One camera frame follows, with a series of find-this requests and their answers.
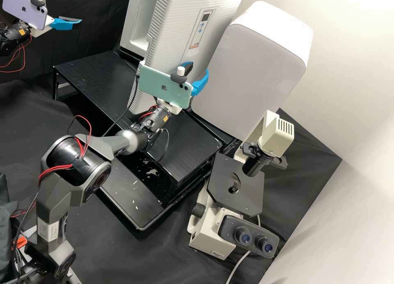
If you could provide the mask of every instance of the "table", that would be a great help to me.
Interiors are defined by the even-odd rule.
[[[104,115],[115,121],[124,112],[136,65],[108,51],[54,66],[53,98],[63,77]],[[128,111],[118,122],[127,129],[138,118]],[[120,213],[145,230],[208,176],[213,155],[235,139],[191,112],[182,111],[166,125],[170,142],[165,157],[150,162],[142,153],[114,160],[112,174],[101,188]],[[160,135],[148,155],[158,159],[166,137]]]

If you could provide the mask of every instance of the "black cloth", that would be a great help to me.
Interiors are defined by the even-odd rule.
[[[0,73],[0,83],[36,77],[52,71],[53,65],[113,49],[122,33],[128,1],[47,0],[50,16],[80,18],[82,22],[69,31],[51,30],[33,38],[26,47],[25,69],[17,73]],[[12,24],[14,19],[0,7],[0,21]],[[0,65],[9,60],[10,57],[0,57]],[[23,59],[19,58],[1,70],[15,70],[22,65]]]
[[[40,158],[65,134],[72,114],[63,103],[28,91],[21,82],[0,85],[0,108],[0,171],[7,173],[10,198],[27,206],[37,190]],[[76,125],[71,132],[86,130]],[[265,168],[262,223],[282,238],[280,247],[341,162],[297,123],[286,157],[286,171]],[[245,251],[235,250],[221,261],[188,246],[186,227],[199,189],[145,232],[136,231],[101,194],[71,209],[67,238],[77,253],[73,264],[77,276],[83,283],[97,284],[225,283]],[[258,283],[271,262],[250,254],[231,283]]]
[[[9,202],[7,180],[0,173],[0,281],[7,274],[11,256],[11,214],[16,210],[18,202]]]

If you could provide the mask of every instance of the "purple smartphone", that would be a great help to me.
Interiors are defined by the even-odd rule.
[[[45,6],[37,7],[30,0],[3,0],[3,10],[43,30],[48,10]]]

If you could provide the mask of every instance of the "red wire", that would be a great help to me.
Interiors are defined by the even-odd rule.
[[[146,116],[149,116],[151,114],[153,114],[153,112],[149,112],[149,113],[143,114],[141,117],[138,118],[138,120],[140,120],[140,119],[142,119],[142,118],[144,118]]]
[[[84,119],[84,120],[88,123],[88,125],[89,125],[89,137],[88,137],[88,139],[87,139],[87,142],[85,142],[85,146],[83,147],[83,152],[82,152],[82,154],[81,154],[81,157],[83,158],[83,157],[85,156],[86,151],[87,151],[87,148],[88,148],[88,146],[89,146],[90,138],[92,137],[92,126],[90,125],[89,120],[86,119],[84,116],[76,115],[76,116],[74,116],[74,119],[75,119],[76,117],[80,117],[80,118]]]
[[[151,107],[148,109],[148,111],[150,111],[151,108],[156,108],[156,107],[157,107],[157,105],[153,105],[153,106],[151,106]],[[153,112],[147,112],[146,114],[143,114],[141,117],[139,117],[138,120],[142,119],[143,117],[149,116],[149,115],[151,115],[151,114],[153,114]]]
[[[26,54],[25,54],[25,47],[22,45],[22,50],[23,50],[23,66],[20,69],[14,70],[14,71],[0,71],[0,73],[16,73],[25,68],[26,65]]]
[[[9,66],[14,60],[16,60],[19,57],[19,54],[21,53],[21,49],[22,49],[23,50],[23,67],[20,68],[19,70],[15,70],[15,71],[0,71],[0,73],[15,73],[15,72],[23,70],[25,68],[25,47],[27,45],[29,45],[31,42],[32,42],[32,36],[30,35],[29,42],[26,45],[21,44],[19,46],[19,48],[17,50],[15,50],[10,61],[5,65],[0,66],[0,68],[5,68],[5,67]]]
[[[58,169],[68,169],[71,168],[73,165],[72,164],[66,164],[66,165],[59,165],[59,166],[54,166],[51,168],[48,168],[47,170],[44,170],[39,176],[38,176],[38,182],[41,182],[41,179],[48,173],[53,172]]]
[[[81,150],[81,156],[82,156],[82,153],[83,153],[83,147],[82,147],[82,144],[81,144],[81,142],[79,141],[79,139],[78,139],[78,138],[76,138],[76,137],[75,137],[75,140],[76,140],[76,141],[77,141],[77,143],[78,143],[79,149]]]
[[[16,215],[11,215],[11,218],[17,218],[17,217],[21,216],[22,214],[25,214],[25,213],[26,213],[26,210],[24,210],[24,209],[17,209],[17,210],[15,210],[12,214],[14,214],[14,213],[17,212],[17,211],[22,211],[22,212],[19,213],[19,214],[16,214]]]

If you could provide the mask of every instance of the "green smartphone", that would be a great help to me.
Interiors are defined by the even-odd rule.
[[[145,66],[140,62],[140,78],[138,83],[143,92],[156,96],[180,108],[188,108],[193,86],[184,82],[178,84],[170,75]]]

